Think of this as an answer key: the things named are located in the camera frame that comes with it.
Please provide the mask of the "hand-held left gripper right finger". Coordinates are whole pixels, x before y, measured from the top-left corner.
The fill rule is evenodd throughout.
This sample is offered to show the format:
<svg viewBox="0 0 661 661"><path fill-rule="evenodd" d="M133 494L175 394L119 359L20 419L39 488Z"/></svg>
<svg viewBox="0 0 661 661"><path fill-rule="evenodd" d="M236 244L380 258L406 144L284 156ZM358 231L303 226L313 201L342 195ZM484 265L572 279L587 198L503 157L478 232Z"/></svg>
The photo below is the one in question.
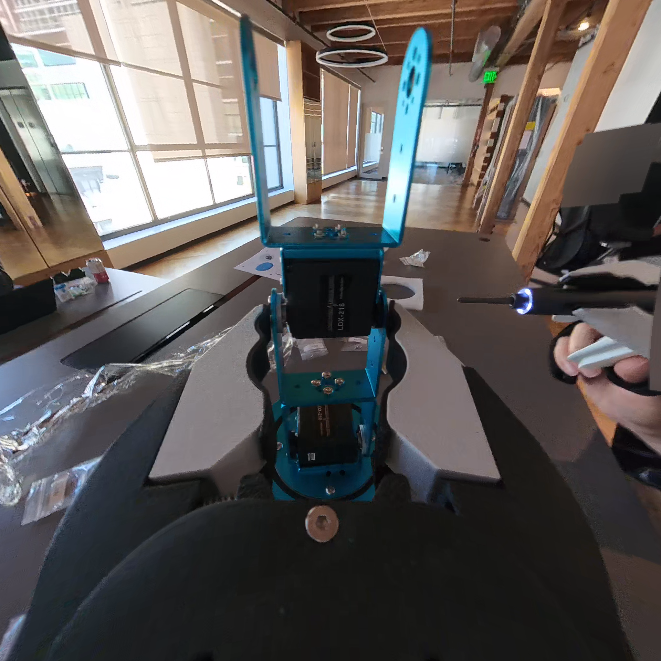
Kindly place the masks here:
<svg viewBox="0 0 661 661"><path fill-rule="evenodd" d="M431 503L449 480L498 484L501 476L470 392L464 366L444 339L433 335L398 303L385 418L391 430L386 464L405 476L412 497Z"/></svg>

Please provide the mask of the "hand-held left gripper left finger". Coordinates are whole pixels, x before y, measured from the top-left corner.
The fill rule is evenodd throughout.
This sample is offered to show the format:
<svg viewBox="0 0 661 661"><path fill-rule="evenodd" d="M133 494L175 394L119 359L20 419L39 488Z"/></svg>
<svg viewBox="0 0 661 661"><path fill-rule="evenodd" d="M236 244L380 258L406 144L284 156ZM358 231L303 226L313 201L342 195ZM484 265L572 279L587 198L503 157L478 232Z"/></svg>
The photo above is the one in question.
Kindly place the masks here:
<svg viewBox="0 0 661 661"><path fill-rule="evenodd" d="M258 305L190 369L149 479L207 479L224 497L266 464L262 437L271 413L270 310Z"/></svg>

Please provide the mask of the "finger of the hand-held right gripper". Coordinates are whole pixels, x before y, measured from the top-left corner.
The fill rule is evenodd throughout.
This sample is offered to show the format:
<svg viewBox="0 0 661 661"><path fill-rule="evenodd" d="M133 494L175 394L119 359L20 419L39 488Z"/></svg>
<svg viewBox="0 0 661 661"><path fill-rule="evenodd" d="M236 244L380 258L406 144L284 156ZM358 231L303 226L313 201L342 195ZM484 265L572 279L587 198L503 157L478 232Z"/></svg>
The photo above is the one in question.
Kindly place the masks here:
<svg viewBox="0 0 661 661"><path fill-rule="evenodd" d="M590 291L657 289L660 257L643 257L585 266L561 276L558 285Z"/></svg>
<svg viewBox="0 0 661 661"><path fill-rule="evenodd" d="M651 313L638 307L579 308L573 311L573 316L594 328L601 336L612 338L649 359L652 340Z"/></svg>

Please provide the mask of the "black electric screwdriver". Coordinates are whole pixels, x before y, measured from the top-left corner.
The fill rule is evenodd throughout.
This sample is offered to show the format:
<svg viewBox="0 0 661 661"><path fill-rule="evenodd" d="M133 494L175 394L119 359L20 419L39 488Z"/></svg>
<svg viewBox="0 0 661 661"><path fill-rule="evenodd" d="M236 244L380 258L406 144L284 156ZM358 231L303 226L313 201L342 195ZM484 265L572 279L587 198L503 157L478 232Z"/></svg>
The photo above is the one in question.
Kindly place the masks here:
<svg viewBox="0 0 661 661"><path fill-rule="evenodd" d="M519 315L571 316L580 309L626 309L638 307L653 313L656 289L592 291L557 288L524 288L504 297L460 297L459 303L502 305Z"/></svg>

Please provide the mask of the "blue toy robot arm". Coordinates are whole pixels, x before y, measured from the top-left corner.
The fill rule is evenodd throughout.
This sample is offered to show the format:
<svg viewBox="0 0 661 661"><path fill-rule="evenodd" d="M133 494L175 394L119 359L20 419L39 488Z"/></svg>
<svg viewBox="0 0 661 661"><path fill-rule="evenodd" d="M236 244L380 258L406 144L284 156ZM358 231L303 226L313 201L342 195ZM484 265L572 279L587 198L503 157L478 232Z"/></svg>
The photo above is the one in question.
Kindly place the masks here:
<svg viewBox="0 0 661 661"><path fill-rule="evenodd" d="M239 36L260 240L277 249L282 291L269 299L278 401L277 449L267 472L276 500L370 499L379 380L388 302L381 287L385 249L405 232L420 124L432 69L432 36L419 27L402 64L389 177L381 228L339 223L272 227L252 22L243 14ZM289 373L285 332L293 340L367 338L366 366Z"/></svg>

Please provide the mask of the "person's right hand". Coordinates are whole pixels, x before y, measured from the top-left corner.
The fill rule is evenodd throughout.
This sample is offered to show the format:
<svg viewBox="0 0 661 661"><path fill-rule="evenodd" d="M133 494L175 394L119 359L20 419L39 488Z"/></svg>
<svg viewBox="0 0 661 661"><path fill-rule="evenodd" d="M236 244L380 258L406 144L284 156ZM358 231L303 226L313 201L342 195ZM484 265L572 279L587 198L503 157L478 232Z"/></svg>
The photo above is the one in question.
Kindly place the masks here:
<svg viewBox="0 0 661 661"><path fill-rule="evenodd" d="M579 388L601 413L626 428L653 450L660 452L660 396L644 396L613 384L601 368L579 368L568 358L596 343L601 333L585 323L574 325L569 335L557 337L553 359L567 376L576 377Z"/></svg>

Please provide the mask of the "white foam piece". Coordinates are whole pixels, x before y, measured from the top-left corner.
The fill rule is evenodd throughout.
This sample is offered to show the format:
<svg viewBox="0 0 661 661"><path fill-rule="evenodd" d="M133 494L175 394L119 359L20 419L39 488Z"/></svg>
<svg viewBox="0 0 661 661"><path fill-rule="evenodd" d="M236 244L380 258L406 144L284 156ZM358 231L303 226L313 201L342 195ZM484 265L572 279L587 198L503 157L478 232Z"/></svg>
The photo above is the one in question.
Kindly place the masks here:
<svg viewBox="0 0 661 661"><path fill-rule="evenodd" d="M381 288L389 302L394 301L413 311L424 308L424 282L421 278L383 275Z"/></svg>

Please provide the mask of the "printed instruction sheet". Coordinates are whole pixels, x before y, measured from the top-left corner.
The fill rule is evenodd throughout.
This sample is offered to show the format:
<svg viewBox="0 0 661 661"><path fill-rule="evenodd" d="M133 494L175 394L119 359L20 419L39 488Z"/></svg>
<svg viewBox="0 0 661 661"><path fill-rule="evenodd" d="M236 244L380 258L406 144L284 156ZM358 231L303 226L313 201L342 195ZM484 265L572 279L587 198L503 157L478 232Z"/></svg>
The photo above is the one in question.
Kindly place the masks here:
<svg viewBox="0 0 661 661"><path fill-rule="evenodd" d="M234 267L251 275L282 281L282 257L277 247L263 247L257 254Z"/></svg>

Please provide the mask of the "stack of leaning panels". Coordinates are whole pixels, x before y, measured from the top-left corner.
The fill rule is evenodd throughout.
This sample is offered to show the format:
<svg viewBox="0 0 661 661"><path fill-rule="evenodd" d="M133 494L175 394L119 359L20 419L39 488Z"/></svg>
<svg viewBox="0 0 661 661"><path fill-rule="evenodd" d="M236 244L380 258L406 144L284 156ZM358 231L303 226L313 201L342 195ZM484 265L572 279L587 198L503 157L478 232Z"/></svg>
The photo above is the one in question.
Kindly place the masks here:
<svg viewBox="0 0 661 661"><path fill-rule="evenodd" d="M555 115L559 96L559 88L542 88L538 91L514 156L513 167L495 215L495 223L514 220L542 142ZM477 231L482 225L516 102L516 96L499 95L485 100L481 109L464 182L465 186L473 187L472 208L476 214Z"/></svg>

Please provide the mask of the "labelled clear plastic bag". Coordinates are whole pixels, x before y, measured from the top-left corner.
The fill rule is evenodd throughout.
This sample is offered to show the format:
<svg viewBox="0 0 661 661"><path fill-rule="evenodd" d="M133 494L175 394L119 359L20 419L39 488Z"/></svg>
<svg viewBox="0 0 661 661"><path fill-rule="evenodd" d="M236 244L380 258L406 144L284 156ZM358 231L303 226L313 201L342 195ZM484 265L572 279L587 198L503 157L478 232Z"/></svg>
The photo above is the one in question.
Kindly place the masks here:
<svg viewBox="0 0 661 661"><path fill-rule="evenodd" d="M101 457L46 476L30 486L21 525L29 525L56 512L66 510L87 483Z"/></svg>
<svg viewBox="0 0 661 661"><path fill-rule="evenodd" d="M21 613L10 619L8 626L1 639L1 660L6 660L14 646L15 640L21 632L26 614Z"/></svg>

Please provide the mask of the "large grid window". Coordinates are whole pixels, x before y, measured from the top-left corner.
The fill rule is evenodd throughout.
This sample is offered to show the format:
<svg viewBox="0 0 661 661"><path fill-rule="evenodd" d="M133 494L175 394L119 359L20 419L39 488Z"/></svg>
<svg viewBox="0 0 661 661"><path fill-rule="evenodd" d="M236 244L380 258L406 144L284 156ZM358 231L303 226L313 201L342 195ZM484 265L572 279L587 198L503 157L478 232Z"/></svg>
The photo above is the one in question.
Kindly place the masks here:
<svg viewBox="0 0 661 661"><path fill-rule="evenodd" d="M75 187L97 234L142 227L242 202L253 194L250 154L156 160L133 143L104 46L100 1L2 1L1 26L45 137L27 122L27 103L5 93L17 129L37 145L53 143L55 164Z"/></svg>

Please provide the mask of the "tall beige roller blind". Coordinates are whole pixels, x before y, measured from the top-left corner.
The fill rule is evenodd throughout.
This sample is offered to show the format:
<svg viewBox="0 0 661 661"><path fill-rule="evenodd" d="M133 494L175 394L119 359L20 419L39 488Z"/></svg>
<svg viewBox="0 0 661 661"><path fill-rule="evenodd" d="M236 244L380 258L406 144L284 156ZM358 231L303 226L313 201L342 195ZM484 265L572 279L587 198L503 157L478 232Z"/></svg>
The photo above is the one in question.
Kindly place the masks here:
<svg viewBox="0 0 661 661"><path fill-rule="evenodd" d="M323 70L322 176L356 166L360 90Z"/></svg>

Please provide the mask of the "wide beige roller blind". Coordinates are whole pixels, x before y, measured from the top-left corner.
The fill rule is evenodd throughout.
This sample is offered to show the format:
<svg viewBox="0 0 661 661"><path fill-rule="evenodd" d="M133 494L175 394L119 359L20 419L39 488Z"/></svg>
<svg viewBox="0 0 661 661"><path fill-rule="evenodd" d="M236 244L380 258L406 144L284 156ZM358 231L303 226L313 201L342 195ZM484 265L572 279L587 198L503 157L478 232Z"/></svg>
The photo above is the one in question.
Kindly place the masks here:
<svg viewBox="0 0 661 661"><path fill-rule="evenodd" d="M101 1L133 143L156 160L247 156L239 20L206 1Z"/></svg>

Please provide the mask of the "narrow beige roller blind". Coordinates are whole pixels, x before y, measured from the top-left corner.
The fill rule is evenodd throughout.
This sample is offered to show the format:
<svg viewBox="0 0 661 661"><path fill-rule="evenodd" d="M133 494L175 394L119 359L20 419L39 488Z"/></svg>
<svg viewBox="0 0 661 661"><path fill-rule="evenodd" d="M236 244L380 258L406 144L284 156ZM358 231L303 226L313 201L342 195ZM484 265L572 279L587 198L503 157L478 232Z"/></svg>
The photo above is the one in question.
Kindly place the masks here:
<svg viewBox="0 0 661 661"><path fill-rule="evenodd" d="M280 83L280 55L283 47L268 37L254 37L260 96L272 101L282 101Z"/></svg>

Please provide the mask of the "silver ceiling duct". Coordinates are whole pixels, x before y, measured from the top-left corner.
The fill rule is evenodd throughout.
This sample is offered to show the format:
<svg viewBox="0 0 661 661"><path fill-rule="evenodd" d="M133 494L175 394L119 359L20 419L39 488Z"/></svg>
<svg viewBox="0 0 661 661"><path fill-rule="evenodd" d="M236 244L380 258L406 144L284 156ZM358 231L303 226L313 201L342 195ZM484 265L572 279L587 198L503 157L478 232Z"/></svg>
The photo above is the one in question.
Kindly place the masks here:
<svg viewBox="0 0 661 661"><path fill-rule="evenodd" d="M476 82L482 76L492 50L500 40L501 33L502 30L498 25L491 25L481 29L478 33L468 74L470 82Z"/></svg>

